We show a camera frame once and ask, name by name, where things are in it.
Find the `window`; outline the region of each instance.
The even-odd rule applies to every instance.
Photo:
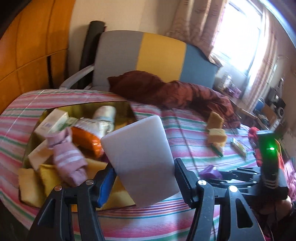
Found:
[[[262,13],[247,0],[230,0],[214,41],[213,53],[247,74],[256,53]]]

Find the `gray chair armrest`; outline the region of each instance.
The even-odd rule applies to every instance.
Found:
[[[60,90],[70,89],[72,85],[78,82],[82,77],[86,76],[88,73],[94,70],[93,65],[89,65],[77,73],[73,74],[71,77],[67,78],[59,87]]]

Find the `blue panel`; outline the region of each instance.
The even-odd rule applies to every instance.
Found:
[[[212,89],[217,70],[199,48],[187,44],[180,81]]]

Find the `yellow panel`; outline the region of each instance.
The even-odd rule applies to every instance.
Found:
[[[47,34],[47,54],[68,48],[69,26],[75,0],[56,0]]]
[[[15,45],[20,15],[16,16],[0,39],[0,80],[16,70]]]
[[[144,33],[136,69],[157,75],[164,82],[179,80],[185,52],[184,42]]]
[[[22,93],[49,88],[46,57],[39,58],[18,69],[17,75]]]
[[[65,80],[66,60],[66,49],[50,56],[52,81],[55,88],[59,88]]]
[[[46,54],[46,35],[54,0],[32,0],[22,11],[17,34],[17,67]]]
[[[21,95],[16,72],[0,80],[0,114],[6,107]]]

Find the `brown blanket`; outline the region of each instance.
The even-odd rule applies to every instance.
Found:
[[[168,109],[191,108],[206,119],[214,111],[225,120],[225,128],[240,126],[229,98],[207,87],[180,81],[165,83],[143,71],[130,71],[108,80],[110,92],[129,100]]]

